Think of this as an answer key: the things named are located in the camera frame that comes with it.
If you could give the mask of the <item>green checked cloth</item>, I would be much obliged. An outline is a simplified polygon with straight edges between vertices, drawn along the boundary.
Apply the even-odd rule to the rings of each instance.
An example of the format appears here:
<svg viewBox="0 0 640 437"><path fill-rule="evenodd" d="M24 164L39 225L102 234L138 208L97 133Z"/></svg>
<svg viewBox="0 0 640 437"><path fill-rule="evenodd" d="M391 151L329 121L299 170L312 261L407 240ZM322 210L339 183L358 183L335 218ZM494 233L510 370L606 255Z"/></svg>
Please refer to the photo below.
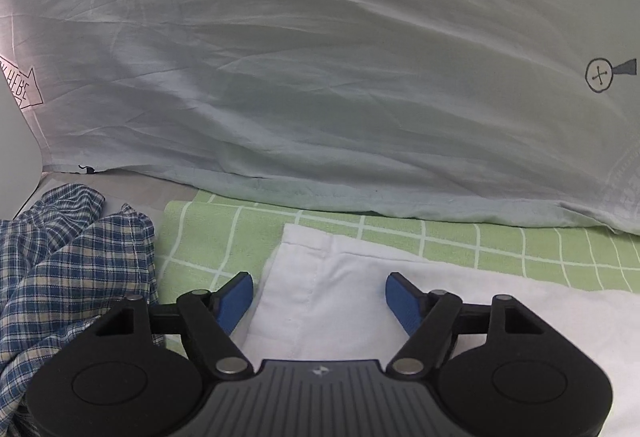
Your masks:
<svg viewBox="0 0 640 437"><path fill-rule="evenodd" d="M199 192L170 202L156 239L160 296L253 277L234 336L250 359L390 359L406 333L384 301L389 273L469 303L510 293L588 355L639 358L639 241L601 228L294 211Z"/></svg>

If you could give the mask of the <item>blue plaid shirt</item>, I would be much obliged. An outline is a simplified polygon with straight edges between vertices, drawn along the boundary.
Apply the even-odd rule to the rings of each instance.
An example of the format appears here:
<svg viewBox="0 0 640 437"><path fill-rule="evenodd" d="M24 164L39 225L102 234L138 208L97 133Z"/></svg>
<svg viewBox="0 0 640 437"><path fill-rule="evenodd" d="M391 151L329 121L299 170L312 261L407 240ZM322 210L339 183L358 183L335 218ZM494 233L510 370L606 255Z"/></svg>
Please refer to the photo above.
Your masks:
<svg viewBox="0 0 640 437"><path fill-rule="evenodd" d="M1 224L1 432L35 436L24 402L34 374L128 294L158 302L155 230L124 204L112 214L67 184Z"/></svg>

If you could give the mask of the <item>grey printed backdrop sheet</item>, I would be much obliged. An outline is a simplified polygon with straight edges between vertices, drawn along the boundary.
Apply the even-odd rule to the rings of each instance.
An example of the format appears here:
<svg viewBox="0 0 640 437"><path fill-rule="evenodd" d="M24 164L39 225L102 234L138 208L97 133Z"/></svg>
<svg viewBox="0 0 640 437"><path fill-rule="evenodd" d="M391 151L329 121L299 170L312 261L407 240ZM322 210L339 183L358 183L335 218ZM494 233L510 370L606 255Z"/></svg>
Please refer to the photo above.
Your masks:
<svg viewBox="0 0 640 437"><path fill-rule="evenodd" d="M639 0L1 0L47 170L639 229Z"/></svg>

